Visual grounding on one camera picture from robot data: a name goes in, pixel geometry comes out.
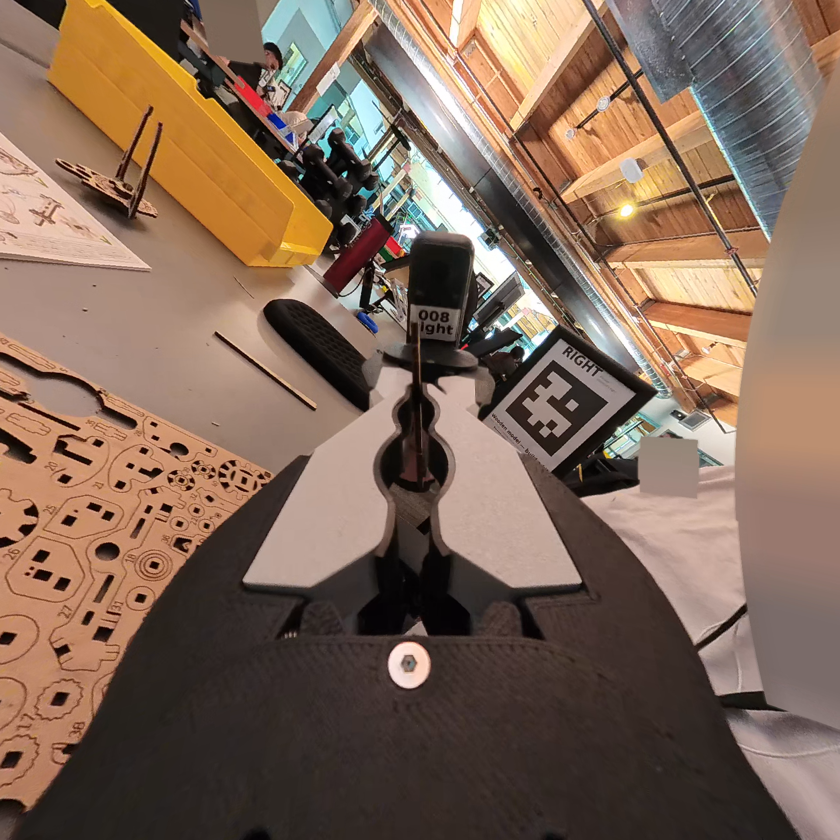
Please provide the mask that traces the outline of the yellow plastic bin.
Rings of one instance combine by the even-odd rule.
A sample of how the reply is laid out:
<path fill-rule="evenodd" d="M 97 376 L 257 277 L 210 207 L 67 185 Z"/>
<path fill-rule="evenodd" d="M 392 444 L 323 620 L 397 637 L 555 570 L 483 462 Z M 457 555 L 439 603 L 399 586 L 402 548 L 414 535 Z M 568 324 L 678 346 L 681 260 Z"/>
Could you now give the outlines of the yellow plastic bin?
<path fill-rule="evenodd" d="M 307 266 L 320 257 L 330 221 L 109 3 L 67 2 L 48 80 L 122 150 L 152 106 L 163 124 L 152 178 L 245 265 Z"/>

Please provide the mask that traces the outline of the dark red cylinder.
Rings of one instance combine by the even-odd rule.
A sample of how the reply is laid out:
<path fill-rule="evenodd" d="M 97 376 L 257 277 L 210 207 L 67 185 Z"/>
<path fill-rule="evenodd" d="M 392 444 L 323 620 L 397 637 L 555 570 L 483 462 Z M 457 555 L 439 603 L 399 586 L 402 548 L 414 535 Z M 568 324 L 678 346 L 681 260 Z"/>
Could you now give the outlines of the dark red cylinder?
<path fill-rule="evenodd" d="M 324 286 L 335 296 L 342 293 L 364 266 L 382 250 L 392 234 L 391 223 L 380 213 L 374 213 L 367 226 L 326 270 L 322 278 Z"/>

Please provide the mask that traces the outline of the rack of black dumbbells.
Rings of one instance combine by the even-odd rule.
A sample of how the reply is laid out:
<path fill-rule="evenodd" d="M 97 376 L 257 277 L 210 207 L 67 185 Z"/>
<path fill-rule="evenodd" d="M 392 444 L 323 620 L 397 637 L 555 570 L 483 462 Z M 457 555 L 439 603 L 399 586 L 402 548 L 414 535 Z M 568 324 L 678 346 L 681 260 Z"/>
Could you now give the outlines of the rack of black dumbbells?
<path fill-rule="evenodd" d="M 303 170 L 300 186 L 328 220 L 339 226 L 349 217 L 357 218 L 366 206 L 363 191 L 371 193 L 379 184 L 372 164 L 357 155 L 341 128 L 327 135 L 329 153 L 317 143 L 299 153 Z"/>

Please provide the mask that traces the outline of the person's white shirt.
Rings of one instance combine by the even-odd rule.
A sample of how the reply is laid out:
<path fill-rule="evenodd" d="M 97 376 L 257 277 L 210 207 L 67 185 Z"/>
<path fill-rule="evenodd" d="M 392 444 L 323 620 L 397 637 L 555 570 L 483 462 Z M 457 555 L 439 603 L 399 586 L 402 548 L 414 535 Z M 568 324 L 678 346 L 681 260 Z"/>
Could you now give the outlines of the person's white shirt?
<path fill-rule="evenodd" d="M 693 643 L 745 602 L 734 465 L 702 467 L 695 498 L 639 488 L 586 497 L 668 597 Z M 839 838 L 839 733 L 782 710 L 724 708 L 752 769 L 800 838 Z"/>

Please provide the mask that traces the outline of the round wooden model assembly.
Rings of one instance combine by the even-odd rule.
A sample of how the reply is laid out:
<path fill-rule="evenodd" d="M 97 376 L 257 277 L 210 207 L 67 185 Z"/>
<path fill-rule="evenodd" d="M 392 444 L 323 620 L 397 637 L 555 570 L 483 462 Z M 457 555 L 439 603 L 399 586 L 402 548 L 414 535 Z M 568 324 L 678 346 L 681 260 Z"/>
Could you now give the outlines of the round wooden model assembly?
<path fill-rule="evenodd" d="M 141 170 L 140 179 L 137 184 L 132 185 L 126 179 L 129 164 L 133 159 L 133 153 L 137 149 L 146 125 L 153 112 L 154 107 L 150 104 L 144 111 L 138 128 L 136 129 L 128 148 L 123 153 L 118 170 L 114 176 L 104 175 L 82 164 L 71 163 L 60 158 L 55 159 L 55 163 L 62 170 L 74 175 L 82 184 L 89 187 L 103 198 L 108 199 L 111 203 L 123 207 L 129 220 L 133 220 L 137 216 L 157 218 L 159 215 L 156 207 L 145 200 L 144 194 L 150 180 L 152 165 L 161 142 L 163 134 L 162 122 L 158 122 L 156 124 L 154 140 L 152 141 L 150 151 Z"/>

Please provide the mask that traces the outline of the illustrated instruction booklet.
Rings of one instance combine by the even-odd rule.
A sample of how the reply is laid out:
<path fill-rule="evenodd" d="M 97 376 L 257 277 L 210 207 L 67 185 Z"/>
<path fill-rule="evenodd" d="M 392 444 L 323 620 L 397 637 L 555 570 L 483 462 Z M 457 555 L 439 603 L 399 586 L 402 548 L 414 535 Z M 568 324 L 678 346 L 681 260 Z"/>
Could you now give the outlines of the illustrated instruction booklet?
<path fill-rule="evenodd" d="M 1 256 L 150 271 L 6 136 L 1 136 Z"/>

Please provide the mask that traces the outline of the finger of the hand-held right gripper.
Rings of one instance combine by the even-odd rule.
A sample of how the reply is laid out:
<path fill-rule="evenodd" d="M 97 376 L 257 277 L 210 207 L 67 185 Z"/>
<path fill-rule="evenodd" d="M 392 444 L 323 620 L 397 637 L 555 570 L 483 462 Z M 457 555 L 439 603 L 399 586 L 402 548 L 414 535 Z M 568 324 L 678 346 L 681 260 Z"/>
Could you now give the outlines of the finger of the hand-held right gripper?
<path fill-rule="evenodd" d="M 479 365 L 474 371 L 440 375 L 428 386 L 428 392 L 432 393 L 433 389 L 479 419 L 481 412 L 491 403 L 495 381 L 488 369 Z"/>
<path fill-rule="evenodd" d="M 370 387 L 366 412 L 384 404 L 394 411 L 409 397 L 414 384 L 411 369 L 393 364 L 384 356 L 372 356 L 362 364 L 364 382 Z"/>

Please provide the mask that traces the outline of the slotted wooden shaft piece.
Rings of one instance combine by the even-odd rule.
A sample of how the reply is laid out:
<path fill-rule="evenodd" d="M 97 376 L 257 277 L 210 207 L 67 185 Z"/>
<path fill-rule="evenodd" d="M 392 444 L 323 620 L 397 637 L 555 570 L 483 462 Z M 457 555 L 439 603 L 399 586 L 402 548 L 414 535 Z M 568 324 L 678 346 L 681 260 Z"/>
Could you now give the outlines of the slotted wooden shaft piece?
<path fill-rule="evenodd" d="M 424 447 L 423 426 L 423 380 L 421 340 L 418 325 L 409 324 L 409 345 L 412 353 L 412 385 L 409 403 L 411 407 L 410 430 L 406 437 L 405 478 L 411 480 L 418 493 L 424 492 L 427 476 L 427 465 Z"/>

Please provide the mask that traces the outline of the thin wooden stick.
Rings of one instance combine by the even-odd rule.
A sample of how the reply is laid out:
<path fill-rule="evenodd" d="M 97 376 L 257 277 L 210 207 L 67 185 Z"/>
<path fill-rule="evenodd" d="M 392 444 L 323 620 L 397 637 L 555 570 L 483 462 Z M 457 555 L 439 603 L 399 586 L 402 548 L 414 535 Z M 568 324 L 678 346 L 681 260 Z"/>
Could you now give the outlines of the thin wooden stick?
<path fill-rule="evenodd" d="M 252 355 L 250 355 L 248 352 L 246 352 L 245 350 L 243 350 L 242 348 L 240 348 L 240 347 L 239 347 L 236 343 L 234 343 L 231 339 L 227 338 L 226 336 L 224 336 L 224 335 L 223 335 L 221 332 L 219 332 L 219 331 L 214 331 L 214 332 L 213 332 L 213 336 L 214 336 L 217 340 L 219 340 L 220 342 L 222 342 L 225 346 L 227 346 L 229 349 L 231 349 L 232 351 L 234 351 L 234 352 L 235 352 L 235 353 L 236 353 L 236 354 L 237 354 L 240 358 L 242 358 L 245 362 L 247 362 L 248 364 L 250 364 L 252 367 L 254 367 L 255 369 L 257 369 L 257 370 L 258 370 L 261 374 L 263 374 L 265 377 L 267 377 L 268 379 L 270 379 L 272 382 L 274 382 L 275 384 L 277 384 L 278 386 L 280 386 L 280 387 L 281 387 L 284 391 L 286 391 L 288 394 L 290 394 L 290 395 L 291 395 L 291 396 L 293 396 L 295 399 L 297 399 L 297 400 L 299 401 L 299 403 L 301 403 L 302 405 L 304 405 L 305 407 L 307 407 L 309 410 L 311 410 L 311 411 L 313 411 L 313 412 L 315 412 L 315 411 L 317 410 L 318 405 L 317 405 L 317 404 L 316 404 L 316 403 L 315 403 L 312 399 L 310 399 L 310 398 L 309 398 L 308 396 L 306 396 L 304 393 L 302 393 L 301 391 L 299 391 L 299 390 L 298 390 L 298 388 L 296 388 L 294 385 L 290 384 L 288 381 L 286 381 L 285 379 L 283 379 L 283 378 L 282 378 L 281 376 L 279 376 L 277 373 L 273 372 L 273 371 L 272 371 L 269 367 L 267 367 L 267 366 L 266 366 L 266 365 L 264 365 L 263 363 L 259 362 L 259 361 L 258 361 L 255 357 L 253 357 Z"/>

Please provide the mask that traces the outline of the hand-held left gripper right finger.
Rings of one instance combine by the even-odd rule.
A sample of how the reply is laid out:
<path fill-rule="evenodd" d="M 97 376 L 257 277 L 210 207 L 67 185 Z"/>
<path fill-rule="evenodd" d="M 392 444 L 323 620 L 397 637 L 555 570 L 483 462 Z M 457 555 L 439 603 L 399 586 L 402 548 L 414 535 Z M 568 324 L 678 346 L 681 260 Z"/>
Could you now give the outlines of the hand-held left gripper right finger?
<path fill-rule="evenodd" d="M 432 516 L 451 592 L 577 592 L 582 578 L 519 452 L 452 395 L 428 394 L 447 476 Z"/>

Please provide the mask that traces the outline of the black mesh pad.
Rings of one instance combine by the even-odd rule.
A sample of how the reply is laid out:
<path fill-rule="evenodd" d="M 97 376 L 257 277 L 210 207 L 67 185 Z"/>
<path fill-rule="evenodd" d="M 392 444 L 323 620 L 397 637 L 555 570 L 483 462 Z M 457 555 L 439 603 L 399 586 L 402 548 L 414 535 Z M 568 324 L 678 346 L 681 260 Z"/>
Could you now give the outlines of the black mesh pad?
<path fill-rule="evenodd" d="M 329 321 L 295 299 L 270 301 L 262 312 L 269 326 L 342 397 L 362 412 L 370 408 L 366 359 Z"/>

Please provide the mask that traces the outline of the large silver ventilation duct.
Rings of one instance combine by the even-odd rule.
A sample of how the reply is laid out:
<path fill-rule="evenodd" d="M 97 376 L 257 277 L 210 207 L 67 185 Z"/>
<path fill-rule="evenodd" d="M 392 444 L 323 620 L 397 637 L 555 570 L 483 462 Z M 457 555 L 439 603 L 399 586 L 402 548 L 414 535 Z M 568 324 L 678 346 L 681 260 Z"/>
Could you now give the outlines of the large silver ventilation duct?
<path fill-rule="evenodd" d="M 772 238 L 824 93 L 793 1 L 608 1 L 660 102 L 689 89 Z"/>

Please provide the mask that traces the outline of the wooden laser-cut parts sheet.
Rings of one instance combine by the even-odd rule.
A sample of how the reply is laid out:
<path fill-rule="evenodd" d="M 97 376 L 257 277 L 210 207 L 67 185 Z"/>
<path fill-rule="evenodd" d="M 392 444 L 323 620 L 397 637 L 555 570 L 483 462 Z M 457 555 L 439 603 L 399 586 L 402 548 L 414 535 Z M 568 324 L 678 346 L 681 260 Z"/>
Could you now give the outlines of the wooden laser-cut parts sheet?
<path fill-rule="evenodd" d="M 2 335 L 1 794 L 68 762 L 173 576 L 272 473 Z"/>

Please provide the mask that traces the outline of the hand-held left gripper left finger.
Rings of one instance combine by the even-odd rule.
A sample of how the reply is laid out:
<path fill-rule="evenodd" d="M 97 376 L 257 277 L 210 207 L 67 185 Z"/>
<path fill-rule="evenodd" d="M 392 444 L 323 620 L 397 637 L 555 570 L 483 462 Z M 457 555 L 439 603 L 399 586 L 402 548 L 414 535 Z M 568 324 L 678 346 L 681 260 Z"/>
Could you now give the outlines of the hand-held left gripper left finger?
<path fill-rule="evenodd" d="M 296 596 L 374 596 L 377 563 L 421 571 L 421 536 L 397 523 L 392 486 L 406 472 L 409 387 L 392 387 L 317 447 L 283 503 L 243 584 Z"/>

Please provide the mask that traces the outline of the black framed marker sign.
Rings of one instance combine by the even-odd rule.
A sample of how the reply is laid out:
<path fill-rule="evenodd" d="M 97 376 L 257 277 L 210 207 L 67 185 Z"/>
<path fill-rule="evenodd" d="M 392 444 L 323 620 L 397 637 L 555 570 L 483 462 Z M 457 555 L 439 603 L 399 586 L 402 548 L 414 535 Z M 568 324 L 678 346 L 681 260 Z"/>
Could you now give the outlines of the black framed marker sign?
<path fill-rule="evenodd" d="M 481 418 L 519 453 L 562 479 L 657 394 L 559 325 L 498 386 Z"/>

